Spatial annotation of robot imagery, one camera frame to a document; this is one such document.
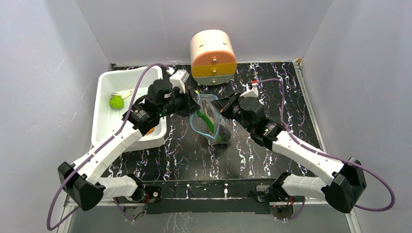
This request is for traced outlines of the green toy chili pepper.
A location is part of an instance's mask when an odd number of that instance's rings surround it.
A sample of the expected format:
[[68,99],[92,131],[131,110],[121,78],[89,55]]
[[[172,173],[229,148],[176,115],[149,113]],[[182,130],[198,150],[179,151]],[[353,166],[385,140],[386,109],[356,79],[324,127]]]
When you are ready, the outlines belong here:
[[197,111],[196,115],[206,124],[207,135],[209,137],[221,142],[226,140],[226,135],[223,132],[224,126],[222,124],[219,123],[218,131],[216,131],[214,123],[206,115],[200,111]]

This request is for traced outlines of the grey toy fish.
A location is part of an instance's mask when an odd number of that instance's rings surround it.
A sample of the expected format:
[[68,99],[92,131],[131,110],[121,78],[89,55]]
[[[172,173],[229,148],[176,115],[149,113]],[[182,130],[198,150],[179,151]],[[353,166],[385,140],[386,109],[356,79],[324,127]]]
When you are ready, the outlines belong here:
[[214,112],[206,100],[202,100],[203,113],[201,119],[206,123],[208,133],[215,134]]

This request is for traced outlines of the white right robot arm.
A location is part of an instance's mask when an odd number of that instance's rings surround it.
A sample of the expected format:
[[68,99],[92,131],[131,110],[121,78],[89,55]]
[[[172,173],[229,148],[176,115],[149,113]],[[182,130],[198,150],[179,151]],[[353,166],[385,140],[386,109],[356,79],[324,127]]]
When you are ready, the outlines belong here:
[[212,105],[223,117],[237,121],[255,143],[315,174],[315,177],[302,177],[284,172],[264,191],[264,197],[280,201],[294,196],[316,198],[342,213],[352,211],[367,187],[358,160],[350,158],[348,164],[335,161],[322,156],[320,150],[310,144],[292,138],[293,134],[284,126],[266,116],[264,106],[255,97],[234,93],[212,101]]

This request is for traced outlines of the clear zip top bag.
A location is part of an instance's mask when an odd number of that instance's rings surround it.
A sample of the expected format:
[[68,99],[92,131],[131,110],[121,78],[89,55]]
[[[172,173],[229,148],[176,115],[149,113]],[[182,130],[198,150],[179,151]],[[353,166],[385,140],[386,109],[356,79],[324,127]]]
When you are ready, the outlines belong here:
[[208,140],[210,145],[228,144],[231,132],[220,112],[212,104],[218,97],[212,94],[196,92],[196,103],[200,110],[190,116],[192,129]]

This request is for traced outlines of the green toy apple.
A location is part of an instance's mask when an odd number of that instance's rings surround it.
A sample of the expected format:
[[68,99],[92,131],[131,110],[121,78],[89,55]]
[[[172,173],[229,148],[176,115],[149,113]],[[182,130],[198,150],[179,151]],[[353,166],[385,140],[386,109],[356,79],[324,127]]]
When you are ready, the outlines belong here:
[[121,96],[113,96],[109,100],[109,106],[112,109],[120,110],[124,107],[124,100]]

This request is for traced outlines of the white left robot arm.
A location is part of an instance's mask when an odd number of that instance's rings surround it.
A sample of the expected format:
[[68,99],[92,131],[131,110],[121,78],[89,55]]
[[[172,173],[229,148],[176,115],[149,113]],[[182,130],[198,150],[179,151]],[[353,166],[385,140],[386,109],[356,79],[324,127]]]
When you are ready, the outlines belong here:
[[72,164],[63,162],[58,167],[62,188],[83,211],[105,199],[143,200],[145,185],[136,176],[103,178],[102,174],[126,149],[155,128],[161,118],[173,114],[187,117],[199,109],[182,80],[155,80],[147,94],[123,114],[123,124],[117,132]]

